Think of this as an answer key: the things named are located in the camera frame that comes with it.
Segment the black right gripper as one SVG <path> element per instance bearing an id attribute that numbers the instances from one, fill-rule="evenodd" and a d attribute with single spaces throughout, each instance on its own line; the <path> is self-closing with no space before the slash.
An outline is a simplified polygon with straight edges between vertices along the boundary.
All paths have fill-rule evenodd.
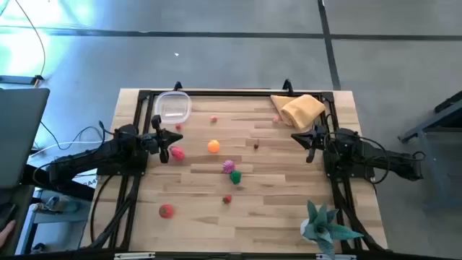
<path id="1" fill-rule="evenodd" d="M 303 132 L 291 134 L 291 137 L 304 149 L 308 150 L 307 163 L 311 163 L 315 157 L 316 150 L 324 150 L 327 130 L 325 126 L 314 126 L 313 129 Z"/>

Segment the pinkish red round toy fruit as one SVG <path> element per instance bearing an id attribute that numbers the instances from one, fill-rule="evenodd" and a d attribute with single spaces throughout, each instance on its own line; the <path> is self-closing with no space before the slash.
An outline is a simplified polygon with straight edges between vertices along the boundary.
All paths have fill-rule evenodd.
<path id="1" fill-rule="evenodd" d="M 171 146 L 169 151 L 175 161 L 183 161 L 186 158 L 186 155 L 181 147 Z"/>

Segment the clear plastic tupperware container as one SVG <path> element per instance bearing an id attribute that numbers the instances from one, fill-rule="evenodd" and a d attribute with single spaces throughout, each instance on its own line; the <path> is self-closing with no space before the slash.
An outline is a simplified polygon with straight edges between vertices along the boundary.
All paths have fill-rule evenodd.
<path id="1" fill-rule="evenodd" d="M 191 114 L 191 98 L 181 91 L 162 92 L 154 104 L 154 114 L 159 115 L 165 124 L 181 124 Z"/>

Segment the red toy tomato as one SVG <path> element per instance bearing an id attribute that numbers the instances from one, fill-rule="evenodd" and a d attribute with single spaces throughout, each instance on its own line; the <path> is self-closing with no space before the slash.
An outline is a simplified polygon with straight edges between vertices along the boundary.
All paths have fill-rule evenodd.
<path id="1" fill-rule="evenodd" d="M 165 218 L 165 219 L 172 218 L 174 215 L 174 212 L 175 212 L 175 209 L 171 204 L 161 205 L 158 211 L 160 217 Z"/>

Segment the folded yellow cloth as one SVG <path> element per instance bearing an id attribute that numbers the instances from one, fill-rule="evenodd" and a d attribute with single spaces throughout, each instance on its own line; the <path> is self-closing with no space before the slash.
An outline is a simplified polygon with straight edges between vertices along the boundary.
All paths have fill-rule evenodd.
<path id="1" fill-rule="evenodd" d="M 325 111 L 326 107 L 312 95 L 299 97 L 270 96 L 281 120 L 297 130 L 309 127 L 314 120 Z"/>

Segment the teal artificial succulent plant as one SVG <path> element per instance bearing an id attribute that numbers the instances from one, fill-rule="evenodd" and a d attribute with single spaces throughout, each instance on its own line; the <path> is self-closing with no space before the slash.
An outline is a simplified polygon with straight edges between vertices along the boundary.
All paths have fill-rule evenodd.
<path id="1" fill-rule="evenodd" d="M 300 234 L 305 240 L 314 241 L 323 254 L 333 256 L 334 241 L 347 241 L 363 237 L 363 234 L 334 222 L 338 209 L 327 209 L 323 204 L 317 208 L 310 200 L 307 201 L 308 218 L 300 226 Z"/>

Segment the white printed label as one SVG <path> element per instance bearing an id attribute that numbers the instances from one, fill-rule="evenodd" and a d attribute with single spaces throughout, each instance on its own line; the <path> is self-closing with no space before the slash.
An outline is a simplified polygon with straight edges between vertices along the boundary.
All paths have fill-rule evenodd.
<path id="1" fill-rule="evenodd" d="M 96 185 L 97 185 L 97 182 L 98 182 L 98 178 L 97 178 L 97 176 L 95 174 L 77 175 L 72 180 L 77 182 L 77 183 L 89 186 L 92 189 L 96 188 Z"/>

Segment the blue grey metal table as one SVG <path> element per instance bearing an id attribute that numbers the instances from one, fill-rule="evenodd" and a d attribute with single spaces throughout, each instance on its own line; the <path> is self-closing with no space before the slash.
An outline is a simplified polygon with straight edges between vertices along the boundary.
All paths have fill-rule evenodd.
<path id="1" fill-rule="evenodd" d="M 417 138 L 423 153 L 433 196 L 429 210 L 462 207 L 462 90 L 434 108 L 433 115 L 398 137 Z"/>

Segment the small cluttered utility cart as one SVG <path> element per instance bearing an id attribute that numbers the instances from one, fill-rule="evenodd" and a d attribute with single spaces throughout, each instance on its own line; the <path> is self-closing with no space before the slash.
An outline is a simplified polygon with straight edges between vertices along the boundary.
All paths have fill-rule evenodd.
<path id="1" fill-rule="evenodd" d="M 33 193 L 15 255 L 68 251 L 80 246 L 91 203 L 54 191 Z"/>

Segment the grey flat panel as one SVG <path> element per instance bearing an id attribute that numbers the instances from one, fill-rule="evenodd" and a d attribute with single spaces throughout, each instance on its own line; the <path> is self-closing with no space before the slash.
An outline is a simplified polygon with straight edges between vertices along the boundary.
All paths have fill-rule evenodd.
<path id="1" fill-rule="evenodd" d="M 0 90 L 0 189 L 19 184 L 50 90 Z"/>

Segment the person's hand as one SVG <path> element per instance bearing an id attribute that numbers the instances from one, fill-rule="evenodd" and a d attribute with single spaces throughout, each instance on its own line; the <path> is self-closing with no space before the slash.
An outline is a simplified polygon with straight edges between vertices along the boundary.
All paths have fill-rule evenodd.
<path id="1" fill-rule="evenodd" d="M 11 220 L 5 228 L 0 231 L 0 248 L 3 247 L 3 245 L 6 243 L 7 238 L 9 237 L 9 234 L 14 230 L 14 227 L 16 225 L 16 220 Z"/>

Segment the black metal table frame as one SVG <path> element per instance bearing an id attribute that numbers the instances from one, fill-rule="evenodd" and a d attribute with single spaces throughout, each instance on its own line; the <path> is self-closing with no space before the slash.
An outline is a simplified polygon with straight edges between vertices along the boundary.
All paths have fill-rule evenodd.
<path id="1" fill-rule="evenodd" d="M 300 235 L 307 201 L 332 207 L 321 152 L 311 163 L 292 139 L 293 128 L 273 123 L 271 90 L 191 90 L 192 111 L 178 146 L 186 158 L 163 164 L 151 156 L 141 177 L 129 249 L 230 253 L 315 253 Z M 218 121 L 212 123 L 211 116 Z M 207 144 L 216 139 L 218 153 Z M 259 139 L 259 148 L 254 142 Z M 235 185 L 222 170 L 232 160 Z M 230 194 L 230 204 L 222 197 Z M 160 217 L 161 205 L 174 215 Z"/>

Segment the silver metal bracket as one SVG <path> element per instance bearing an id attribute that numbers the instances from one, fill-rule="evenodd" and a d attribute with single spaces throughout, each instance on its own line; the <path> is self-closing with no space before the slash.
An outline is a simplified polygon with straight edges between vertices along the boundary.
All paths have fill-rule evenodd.
<path id="1" fill-rule="evenodd" d="M 155 252 L 125 252 L 116 253 L 113 260 L 146 260 L 154 259 L 155 257 Z"/>
<path id="2" fill-rule="evenodd" d="M 334 254 L 333 256 L 329 256 L 324 253 L 317 253 L 315 255 L 316 260 L 357 260 L 355 255 L 345 255 L 345 254 Z"/>

